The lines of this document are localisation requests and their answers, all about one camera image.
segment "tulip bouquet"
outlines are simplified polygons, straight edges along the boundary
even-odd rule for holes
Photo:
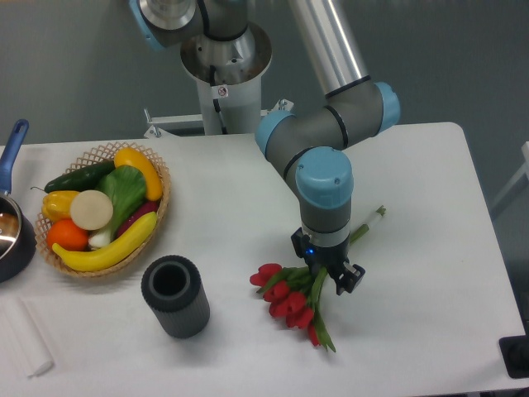
[[[380,207],[352,232],[350,245],[373,228],[385,212],[386,209]],[[263,300],[270,303],[270,316],[285,318],[289,328],[306,329],[315,347],[323,346],[336,352],[320,310],[320,298],[326,278],[327,270],[324,266],[313,276],[307,266],[282,267],[278,263],[267,263],[250,277],[250,283],[258,286],[257,293],[262,294]]]

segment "orange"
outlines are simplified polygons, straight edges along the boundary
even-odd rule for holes
[[[63,219],[51,225],[46,236],[46,244],[50,249],[54,243],[68,251],[84,251],[88,245],[88,232],[71,219]]]

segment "woven basket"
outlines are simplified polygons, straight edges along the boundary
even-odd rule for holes
[[[99,271],[76,271],[70,269],[67,265],[65,265],[64,262],[60,259],[60,257],[58,257],[46,244],[46,236],[48,234],[48,231],[50,230],[52,223],[48,218],[45,218],[42,213],[39,213],[34,227],[36,234],[36,249],[42,255],[46,263],[52,265],[61,273],[65,273],[66,275],[71,275],[73,277],[91,278],[110,275],[111,273],[115,273],[119,270],[122,270],[125,266],[129,265],[133,260],[135,260],[138,255],[140,255],[141,251],[149,243],[150,239],[156,234],[160,226],[160,222],[165,215],[165,211],[167,210],[167,205],[169,203],[171,178],[169,175],[169,169],[165,165],[163,159],[151,149],[139,146],[136,143],[129,144],[126,142],[113,142],[108,143],[105,146],[100,145],[98,147],[92,148],[91,151],[85,151],[83,155],[81,157],[78,157],[77,160],[72,163],[64,173],[68,174],[69,172],[81,169],[87,165],[100,163],[105,160],[111,160],[114,158],[114,155],[117,153],[117,151],[119,151],[123,147],[132,147],[143,153],[150,160],[150,162],[158,172],[158,176],[161,178],[163,186],[163,195],[162,199],[160,200],[160,206],[158,208],[158,222],[156,223],[155,230],[127,258],[115,264],[114,266]]]

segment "pot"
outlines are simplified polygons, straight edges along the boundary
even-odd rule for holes
[[[9,197],[13,164],[28,129],[27,120],[18,120],[0,157],[0,283],[24,270],[36,249],[31,223]]]

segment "white table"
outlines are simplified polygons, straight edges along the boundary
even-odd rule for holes
[[[26,301],[55,359],[52,370],[27,379],[0,341],[1,396],[382,397],[529,385],[508,377],[499,351],[498,339],[523,327],[455,124],[397,126],[346,151],[353,224],[380,204],[388,215],[350,251],[367,271],[362,285],[341,297],[331,281],[324,289],[337,354],[275,322],[248,282],[265,262],[303,265],[290,242],[300,224],[297,200],[253,136],[142,143],[172,176],[162,232],[107,280],[69,278],[36,256],[0,285],[0,303]],[[30,220],[43,197],[30,187],[97,144],[22,147],[12,197]],[[170,254],[197,265],[212,308],[204,331],[183,341],[164,333],[140,290],[146,267]]]

